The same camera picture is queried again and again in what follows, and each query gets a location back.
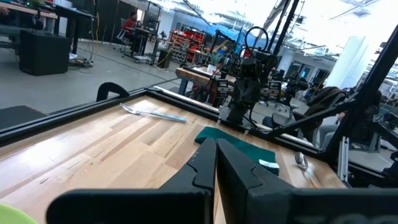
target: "red shirt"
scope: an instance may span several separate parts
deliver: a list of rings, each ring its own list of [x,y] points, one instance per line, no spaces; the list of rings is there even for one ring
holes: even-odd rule
[[[126,19],[125,23],[123,24],[123,29],[129,30],[129,28],[132,28],[135,25],[136,25],[136,22],[133,19],[128,18],[128,19]]]

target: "green cloth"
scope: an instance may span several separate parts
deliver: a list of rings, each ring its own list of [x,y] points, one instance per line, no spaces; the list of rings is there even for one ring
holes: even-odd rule
[[[211,128],[211,127],[205,127],[195,138],[195,142],[201,144],[203,143],[207,138],[212,138],[212,139],[225,139],[229,143],[231,143],[234,147],[239,149],[241,152],[243,152],[245,155],[247,155],[249,158],[251,158],[255,163],[259,163],[259,160],[263,160],[266,162],[273,162],[275,163],[275,153],[267,150],[267,149],[262,149],[257,146],[253,146],[252,144],[249,144],[245,141],[242,141],[230,134],[225,133],[224,131],[217,129],[217,128]],[[273,167],[266,167],[264,166],[268,171],[278,175],[279,174],[279,169],[273,168]]]

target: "white pillar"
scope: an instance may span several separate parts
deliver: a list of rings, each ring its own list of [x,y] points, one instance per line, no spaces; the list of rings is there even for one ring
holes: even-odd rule
[[[290,68],[293,58],[294,58],[295,52],[292,50],[289,50],[284,47],[284,50],[281,50],[281,60],[279,62],[279,65],[277,67],[277,71],[279,70],[285,70],[285,74],[287,73],[287,70]]]
[[[366,36],[351,36],[333,67],[325,86],[340,89],[356,86],[371,61],[377,45]]]

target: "wooden table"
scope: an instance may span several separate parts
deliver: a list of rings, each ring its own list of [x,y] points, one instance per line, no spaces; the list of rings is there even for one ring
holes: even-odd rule
[[[206,67],[198,67],[198,69],[201,70],[202,72],[206,72]],[[205,86],[210,80],[210,78],[207,76],[200,75],[199,73],[195,73],[184,68],[177,68],[175,70],[175,74],[177,75],[177,77],[181,78],[180,88],[178,89],[178,93],[180,95],[185,94],[188,82],[193,82],[195,84]],[[230,83],[234,83],[236,81],[235,77],[232,77],[230,75],[227,75],[226,79]]]
[[[21,5],[19,3],[16,3],[16,2],[11,2],[11,3],[0,2],[0,7],[13,9],[13,10],[17,10],[17,11],[20,11],[20,12],[26,12],[26,13],[33,14],[33,15],[37,14],[37,10],[32,9],[30,7],[23,6],[23,5]],[[43,12],[43,11],[41,11],[40,15],[43,16],[43,17],[51,18],[51,19],[58,19],[58,16],[56,14],[54,14],[54,13],[51,13],[51,12]]]
[[[67,190],[158,188],[197,150],[197,134],[205,126],[216,126],[214,121],[148,96],[126,104],[184,116],[188,122],[132,115],[115,106],[3,147],[0,203],[21,209],[39,223],[45,223],[47,206]],[[226,127],[218,128],[274,151],[280,178],[299,188],[313,187],[312,181],[295,165],[293,151]],[[313,180],[320,187],[344,187],[328,164],[312,158],[308,161]],[[215,223],[225,223],[217,186],[214,214]]]

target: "office chair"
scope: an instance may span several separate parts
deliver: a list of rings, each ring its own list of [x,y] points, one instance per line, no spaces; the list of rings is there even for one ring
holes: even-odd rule
[[[116,38],[122,42],[119,49],[120,52],[124,53],[126,51],[126,47],[130,44],[130,40],[127,37],[125,37],[127,31],[123,29],[123,25],[126,22],[126,20],[120,18],[120,21],[121,21],[121,29]]]

